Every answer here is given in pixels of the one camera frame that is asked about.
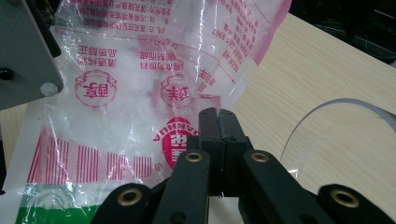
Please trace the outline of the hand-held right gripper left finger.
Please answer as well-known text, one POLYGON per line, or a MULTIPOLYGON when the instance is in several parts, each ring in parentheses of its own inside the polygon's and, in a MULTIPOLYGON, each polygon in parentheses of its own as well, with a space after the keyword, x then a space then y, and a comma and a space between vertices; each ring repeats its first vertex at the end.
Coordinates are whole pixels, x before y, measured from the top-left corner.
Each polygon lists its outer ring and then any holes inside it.
POLYGON ((189 136, 187 150, 197 149, 210 156, 209 192, 211 196, 222 195, 224 143, 214 107, 204 109, 198 115, 198 134, 189 136))

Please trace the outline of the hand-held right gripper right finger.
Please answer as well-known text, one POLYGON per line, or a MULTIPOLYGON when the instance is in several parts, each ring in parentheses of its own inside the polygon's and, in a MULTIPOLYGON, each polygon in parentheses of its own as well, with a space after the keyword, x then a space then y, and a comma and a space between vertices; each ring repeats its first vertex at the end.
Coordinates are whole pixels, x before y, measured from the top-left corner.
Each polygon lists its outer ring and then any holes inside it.
POLYGON ((248 150, 249 140, 232 111, 221 109, 219 112, 221 138, 225 144, 223 163, 223 194, 238 197, 241 192, 241 160, 248 150))

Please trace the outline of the red and white plastic bag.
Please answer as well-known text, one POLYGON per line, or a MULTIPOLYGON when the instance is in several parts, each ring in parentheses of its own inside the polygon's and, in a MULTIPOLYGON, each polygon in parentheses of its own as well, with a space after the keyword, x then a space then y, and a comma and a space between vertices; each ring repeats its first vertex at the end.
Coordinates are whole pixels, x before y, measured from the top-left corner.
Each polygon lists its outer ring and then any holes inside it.
POLYGON ((198 115, 231 107, 291 0, 62 0, 63 89, 28 105, 0 224, 90 224, 115 188, 168 177, 198 115))

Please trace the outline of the clear glass jar with lid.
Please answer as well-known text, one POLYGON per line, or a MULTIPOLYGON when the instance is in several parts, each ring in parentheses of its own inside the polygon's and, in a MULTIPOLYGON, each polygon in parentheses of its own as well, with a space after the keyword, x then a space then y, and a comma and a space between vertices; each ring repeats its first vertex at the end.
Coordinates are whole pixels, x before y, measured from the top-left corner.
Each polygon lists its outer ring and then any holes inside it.
POLYGON ((396 115, 362 100, 318 105, 296 125, 281 163, 298 180, 396 174, 396 115))

